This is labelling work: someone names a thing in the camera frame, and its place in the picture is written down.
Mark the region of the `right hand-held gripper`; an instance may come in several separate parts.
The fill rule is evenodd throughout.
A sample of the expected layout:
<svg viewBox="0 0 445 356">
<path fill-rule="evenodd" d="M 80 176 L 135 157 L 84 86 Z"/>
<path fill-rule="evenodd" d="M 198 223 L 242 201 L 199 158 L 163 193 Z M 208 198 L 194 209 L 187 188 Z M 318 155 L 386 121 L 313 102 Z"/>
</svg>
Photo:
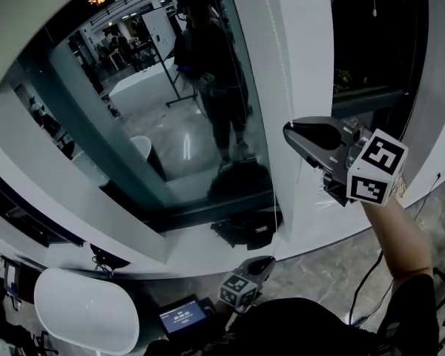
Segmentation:
<svg viewBox="0 0 445 356">
<path fill-rule="evenodd" d="M 285 141 L 323 172 L 323 189 L 345 206 L 385 206 L 401 178 L 408 148 L 386 132 L 355 128 L 330 116 L 309 116 L 283 126 Z"/>
</svg>

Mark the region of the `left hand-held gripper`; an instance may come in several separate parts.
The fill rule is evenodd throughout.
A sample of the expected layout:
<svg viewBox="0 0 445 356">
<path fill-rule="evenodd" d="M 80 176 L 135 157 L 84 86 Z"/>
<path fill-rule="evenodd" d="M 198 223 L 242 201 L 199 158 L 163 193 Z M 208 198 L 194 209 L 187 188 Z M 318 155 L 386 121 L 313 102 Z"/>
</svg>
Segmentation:
<svg viewBox="0 0 445 356">
<path fill-rule="evenodd" d="M 219 301 L 233 309 L 250 304 L 262 288 L 266 277 L 273 272 L 276 262 L 274 257 L 270 257 L 267 265 L 266 257 L 245 260 L 222 279 L 218 289 Z"/>
</svg>

